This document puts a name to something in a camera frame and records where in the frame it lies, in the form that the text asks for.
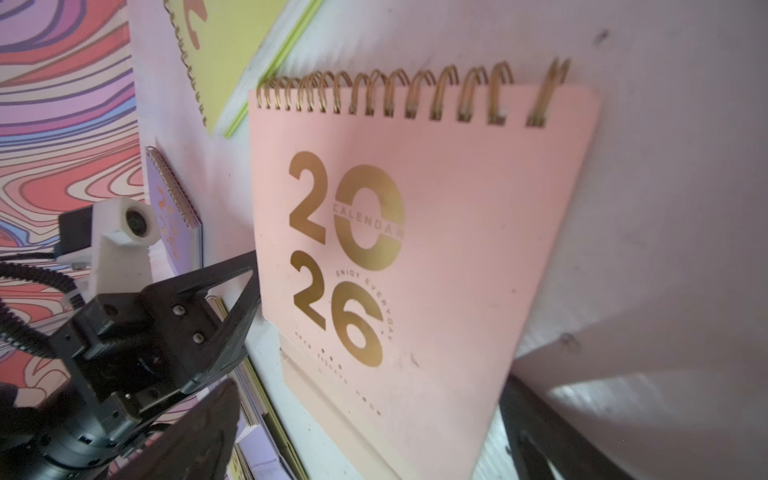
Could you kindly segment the green desk calendar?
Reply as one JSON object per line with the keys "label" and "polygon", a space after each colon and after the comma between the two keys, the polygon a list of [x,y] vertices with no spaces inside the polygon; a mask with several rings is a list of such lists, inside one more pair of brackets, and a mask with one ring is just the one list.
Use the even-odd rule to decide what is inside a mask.
{"label": "green desk calendar", "polygon": [[230,137],[247,116],[248,92],[280,68],[321,0],[172,0],[181,60],[211,136]]}

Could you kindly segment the pink desk calendar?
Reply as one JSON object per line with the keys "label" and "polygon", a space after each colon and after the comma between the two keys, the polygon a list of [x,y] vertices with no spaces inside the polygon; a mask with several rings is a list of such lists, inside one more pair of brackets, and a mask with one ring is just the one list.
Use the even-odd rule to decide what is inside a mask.
{"label": "pink desk calendar", "polygon": [[263,314],[420,479],[475,469],[598,124],[569,67],[250,93]]}

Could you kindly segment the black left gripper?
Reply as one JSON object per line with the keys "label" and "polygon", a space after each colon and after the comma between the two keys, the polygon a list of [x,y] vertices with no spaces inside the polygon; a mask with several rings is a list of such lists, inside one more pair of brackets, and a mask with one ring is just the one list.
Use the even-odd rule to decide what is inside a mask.
{"label": "black left gripper", "polygon": [[255,251],[96,296],[44,341],[69,379],[35,408],[2,400],[2,477],[105,478],[162,414],[245,358],[260,303]]}

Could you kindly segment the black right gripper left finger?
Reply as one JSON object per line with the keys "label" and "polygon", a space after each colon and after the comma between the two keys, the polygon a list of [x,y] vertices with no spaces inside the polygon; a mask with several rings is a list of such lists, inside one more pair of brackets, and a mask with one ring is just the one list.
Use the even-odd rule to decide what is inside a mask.
{"label": "black right gripper left finger", "polygon": [[236,383],[226,379],[162,433],[114,479],[222,479],[240,416]]}

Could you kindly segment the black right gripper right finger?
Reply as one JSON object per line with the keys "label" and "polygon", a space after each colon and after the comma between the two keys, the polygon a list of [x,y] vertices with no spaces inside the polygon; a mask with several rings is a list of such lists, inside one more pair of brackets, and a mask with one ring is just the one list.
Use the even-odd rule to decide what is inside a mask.
{"label": "black right gripper right finger", "polygon": [[522,380],[509,375],[499,409],[520,479],[629,479],[631,476],[552,409]]}

